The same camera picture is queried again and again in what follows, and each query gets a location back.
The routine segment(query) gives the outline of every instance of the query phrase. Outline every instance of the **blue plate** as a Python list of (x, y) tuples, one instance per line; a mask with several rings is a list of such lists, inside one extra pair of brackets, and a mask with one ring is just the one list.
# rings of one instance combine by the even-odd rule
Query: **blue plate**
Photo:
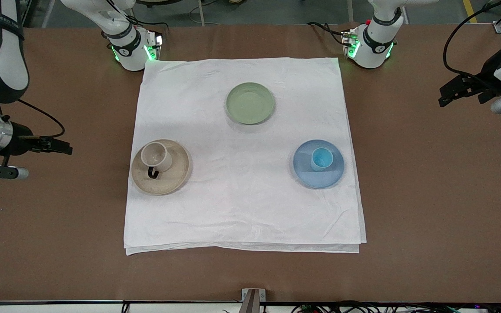
[[(311, 166), (312, 151), (326, 148), (334, 155), (334, 162), (322, 172), (315, 172)], [(306, 186), (323, 189), (329, 188), (340, 180), (344, 174), (344, 157), (336, 146), (325, 140), (310, 140), (302, 144), (293, 156), (293, 168), (299, 180)]]

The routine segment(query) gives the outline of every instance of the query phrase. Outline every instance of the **table surface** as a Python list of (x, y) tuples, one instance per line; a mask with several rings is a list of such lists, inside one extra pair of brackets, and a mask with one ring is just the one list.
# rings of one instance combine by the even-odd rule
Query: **table surface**
[[(476, 97), (438, 107), (453, 26), (404, 26), (375, 70), (342, 58), (309, 26), (172, 28), (162, 60), (339, 57), (367, 229), (360, 254), (221, 248), (127, 257), (127, 177), (142, 73), (117, 64), (96, 29), (26, 31), (24, 99), (67, 127), (71, 156), (12, 158), (0, 180), (0, 300), (232, 300), (501, 303), (501, 116)], [(466, 25), (451, 64), (477, 73), (501, 48)], [(19, 104), (4, 112), (40, 134), (56, 127)]]

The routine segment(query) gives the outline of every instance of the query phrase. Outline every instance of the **blue cup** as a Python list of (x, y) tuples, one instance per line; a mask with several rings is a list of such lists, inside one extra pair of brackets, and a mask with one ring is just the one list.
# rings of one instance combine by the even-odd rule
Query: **blue cup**
[(315, 172), (322, 172), (334, 162), (332, 151), (326, 148), (317, 148), (312, 151), (311, 167)]

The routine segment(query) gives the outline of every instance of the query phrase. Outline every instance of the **plate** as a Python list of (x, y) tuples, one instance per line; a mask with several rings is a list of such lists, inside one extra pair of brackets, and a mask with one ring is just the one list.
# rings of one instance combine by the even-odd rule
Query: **plate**
[(165, 145), (167, 151), (171, 153), (173, 162), (171, 167), (161, 172), (155, 180), (148, 177), (148, 167), (145, 166), (140, 158), (139, 150), (133, 164), (131, 166), (131, 175), (137, 187), (142, 191), (156, 196), (169, 194), (179, 189), (189, 177), (190, 171), (190, 157), (187, 150), (175, 141), (160, 139), (152, 142), (158, 142)]
[[(312, 152), (326, 148), (334, 155), (334, 161), (321, 172), (312, 169)], [(316, 189), (330, 188), (340, 181), (344, 174), (344, 157), (336, 146), (325, 140), (310, 140), (302, 144), (293, 156), (293, 167), (299, 180), (306, 186)]]
[(225, 101), (228, 115), (236, 122), (252, 125), (270, 117), (276, 106), (272, 93), (259, 83), (242, 83)]

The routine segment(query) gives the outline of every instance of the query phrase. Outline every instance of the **metal bracket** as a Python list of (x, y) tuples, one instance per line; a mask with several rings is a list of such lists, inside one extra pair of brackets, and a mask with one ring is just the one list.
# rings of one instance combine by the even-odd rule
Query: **metal bracket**
[(245, 297), (247, 296), (247, 293), (251, 289), (257, 289), (258, 290), (258, 295), (260, 296), (260, 302), (266, 301), (266, 289), (259, 289), (259, 288), (245, 288), (241, 289), (241, 301), (245, 301)]
[(259, 313), (260, 302), (266, 301), (266, 289), (245, 288), (241, 290), (243, 305), (239, 313)]
[(501, 22), (498, 22), (497, 20), (493, 20), (492, 26), (494, 26), (494, 31), (496, 33), (501, 33)]

